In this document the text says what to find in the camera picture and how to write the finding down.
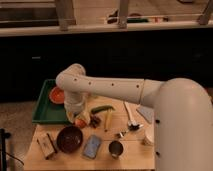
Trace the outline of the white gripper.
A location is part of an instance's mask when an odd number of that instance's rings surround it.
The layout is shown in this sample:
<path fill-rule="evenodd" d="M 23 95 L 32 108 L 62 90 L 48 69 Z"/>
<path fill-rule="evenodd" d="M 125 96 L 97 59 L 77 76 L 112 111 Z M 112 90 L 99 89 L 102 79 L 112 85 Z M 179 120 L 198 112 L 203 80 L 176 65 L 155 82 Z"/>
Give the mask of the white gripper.
<path fill-rule="evenodd" d="M 83 105 L 66 105 L 66 116 L 71 123 L 74 123 L 77 119 L 83 120 L 86 124 L 90 122 L 90 115 L 87 107 Z"/>

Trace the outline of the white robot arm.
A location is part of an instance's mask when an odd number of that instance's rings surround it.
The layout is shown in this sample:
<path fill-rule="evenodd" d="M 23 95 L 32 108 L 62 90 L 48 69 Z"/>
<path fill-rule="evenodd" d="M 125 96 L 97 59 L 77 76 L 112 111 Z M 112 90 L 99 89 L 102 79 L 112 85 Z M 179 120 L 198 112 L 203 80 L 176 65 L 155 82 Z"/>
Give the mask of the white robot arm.
<path fill-rule="evenodd" d="M 72 64 L 57 75 L 56 85 L 71 113 L 84 109 L 84 93 L 152 108 L 156 171 L 213 171 L 213 104 L 197 82 L 89 77 L 82 65 Z"/>

